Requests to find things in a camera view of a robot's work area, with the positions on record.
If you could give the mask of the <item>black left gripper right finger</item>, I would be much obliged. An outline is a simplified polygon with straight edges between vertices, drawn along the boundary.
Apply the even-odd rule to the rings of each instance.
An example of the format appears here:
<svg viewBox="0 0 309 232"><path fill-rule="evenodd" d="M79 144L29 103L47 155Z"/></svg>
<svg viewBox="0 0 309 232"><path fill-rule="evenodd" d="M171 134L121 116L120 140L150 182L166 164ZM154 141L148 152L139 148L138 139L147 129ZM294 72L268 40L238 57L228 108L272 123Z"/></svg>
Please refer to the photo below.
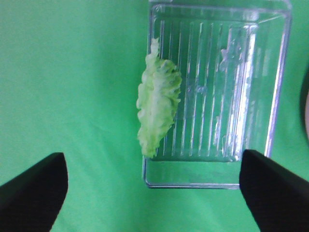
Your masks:
<svg viewBox="0 0 309 232"><path fill-rule="evenodd" d="M239 188L262 232L309 230L309 183L256 150L242 155Z"/></svg>

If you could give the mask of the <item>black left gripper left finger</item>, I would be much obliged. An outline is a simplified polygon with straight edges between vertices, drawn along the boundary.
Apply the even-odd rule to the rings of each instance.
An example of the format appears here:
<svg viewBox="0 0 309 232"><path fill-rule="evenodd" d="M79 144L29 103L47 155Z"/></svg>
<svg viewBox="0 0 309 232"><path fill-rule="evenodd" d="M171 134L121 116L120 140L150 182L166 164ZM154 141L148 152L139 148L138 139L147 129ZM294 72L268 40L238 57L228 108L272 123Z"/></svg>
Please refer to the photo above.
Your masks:
<svg viewBox="0 0 309 232"><path fill-rule="evenodd" d="M62 152L53 153L0 187L2 232L49 232L68 192Z"/></svg>

